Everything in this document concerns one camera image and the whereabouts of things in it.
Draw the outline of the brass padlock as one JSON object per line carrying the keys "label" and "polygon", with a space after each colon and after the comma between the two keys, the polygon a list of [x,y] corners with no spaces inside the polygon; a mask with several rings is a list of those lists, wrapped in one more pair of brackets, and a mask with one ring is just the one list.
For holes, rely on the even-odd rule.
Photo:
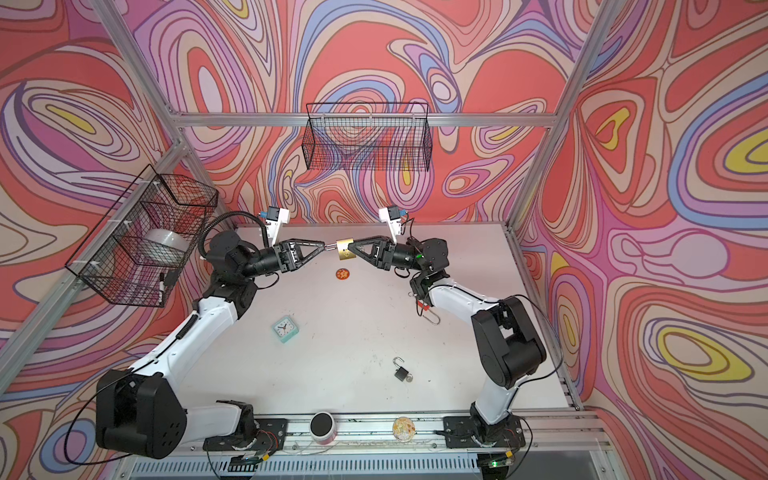
{"label": "brass padlock", "polygon": [[350,260],[356,257],[356,254],[350,250],[350,245],[354,243],[353,239],[342,239],[327,243],[324,249],[327,252],[335,252],[341,261]]}

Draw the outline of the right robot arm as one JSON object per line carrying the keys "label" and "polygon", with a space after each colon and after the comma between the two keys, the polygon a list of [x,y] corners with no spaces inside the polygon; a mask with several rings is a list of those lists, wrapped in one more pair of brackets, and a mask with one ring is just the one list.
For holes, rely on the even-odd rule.
{"label": "right robot arm", "polygon": [[414,271],[409,284],[419,308],[445,310],[472,327],[486,380],[467,416],[445,419],[440,435],[446,446],[462,448],[474,443],[480,448],[503,444],[521,448],[525,438],[521,420],[512,414],[512,404],[523,386],[538,379],[536,373],[548,353],[520,299],[490,299],[452,281],[444,239],[411,237],[398,243],[374,236],[351,242],[348,250],[381,270]]}

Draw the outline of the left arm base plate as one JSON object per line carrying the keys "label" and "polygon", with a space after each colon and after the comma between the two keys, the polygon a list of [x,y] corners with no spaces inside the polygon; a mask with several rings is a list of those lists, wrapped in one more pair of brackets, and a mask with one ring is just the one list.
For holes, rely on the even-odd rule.
{"label": "left arm base plate", "polygon": [[228,435],[207,437],[206,452],[253,451],[272,455],[284,448],[287,418],[257,418],[251,404],[235,400],[217,400],[217,405],[232,406],[239,414],[234,430]]}

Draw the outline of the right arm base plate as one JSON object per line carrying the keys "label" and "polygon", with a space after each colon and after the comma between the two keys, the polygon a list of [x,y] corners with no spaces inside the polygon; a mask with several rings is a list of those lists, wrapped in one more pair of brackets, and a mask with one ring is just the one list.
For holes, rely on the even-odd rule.
{"label": "right arm base plate", "polygon": [[488,425],[479,416],[447,416],[435,433],[445,439],[449,449],[507,448],[517,451],[526,445],[521,418],[508,415]]}

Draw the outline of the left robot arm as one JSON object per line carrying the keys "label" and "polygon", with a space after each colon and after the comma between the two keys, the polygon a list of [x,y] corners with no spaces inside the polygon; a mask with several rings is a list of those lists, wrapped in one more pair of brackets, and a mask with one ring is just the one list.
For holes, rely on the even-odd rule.
{"label": "left robot arm", "polygon": [[269,225],[252,215],[262,236],[263,245],[257,247],[234,230],[215,229],[231,216],[215,218],[198,238],[198,253],[213,271],[189,316],[128,369],[112,369],[99,379],[95,393],[99,447],[162,459],[189,442],[221,442],[229,449],[245,450],[258,439],[260,427],[251,404],[219,400],[210,406],[185,407],[176,391],[207,348],[250,308],[261,289],[256,278],[297,271],[326,245],[295,238],[276,241]]}

